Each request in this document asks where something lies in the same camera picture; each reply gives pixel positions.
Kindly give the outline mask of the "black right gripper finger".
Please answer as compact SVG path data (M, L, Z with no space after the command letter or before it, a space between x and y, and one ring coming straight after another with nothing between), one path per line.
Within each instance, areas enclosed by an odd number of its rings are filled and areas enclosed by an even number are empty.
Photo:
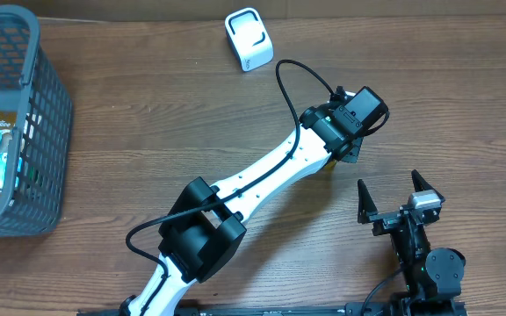
M421 176L421 174L416 169L413 169L411 171L411 178L415 192L433 190L433 187Z
M371 222L371 216L378 214L378 209L373 202L365 182L358 179L358 223L368 224Z

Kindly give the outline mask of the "yellow oil bottle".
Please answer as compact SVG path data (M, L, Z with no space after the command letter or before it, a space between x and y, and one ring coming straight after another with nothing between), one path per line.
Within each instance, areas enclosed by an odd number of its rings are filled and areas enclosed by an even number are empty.
M324 168L327 169L327 170L332 170L337 164L337 161L336 160L332 160L330 162L328 162Z

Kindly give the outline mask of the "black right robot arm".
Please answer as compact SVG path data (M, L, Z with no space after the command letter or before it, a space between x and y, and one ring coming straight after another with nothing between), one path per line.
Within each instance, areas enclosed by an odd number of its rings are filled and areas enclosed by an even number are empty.
M432 248L425 227L439 220L445 197L417 170L411 171L415 191L396 212L380 213L365 182L358 180L358 223L371 224L375 236L389 235L400 265L366 296L360 315L466 315L461 294L466 258L454 248ZM371 306L373 296L402 275L406 290L386 303Z

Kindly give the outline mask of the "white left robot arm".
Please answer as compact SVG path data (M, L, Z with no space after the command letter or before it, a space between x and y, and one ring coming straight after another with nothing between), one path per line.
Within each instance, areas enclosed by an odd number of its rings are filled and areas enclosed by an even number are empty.
M126 235L127 247L155 262L144 290L127 298L121 315L172 315L183 295L235 255L247 224L263 205L330 161L359 146L374 121L353 105L322 104L294 115L294 130L275 149L234 176L187 184L170 212Z

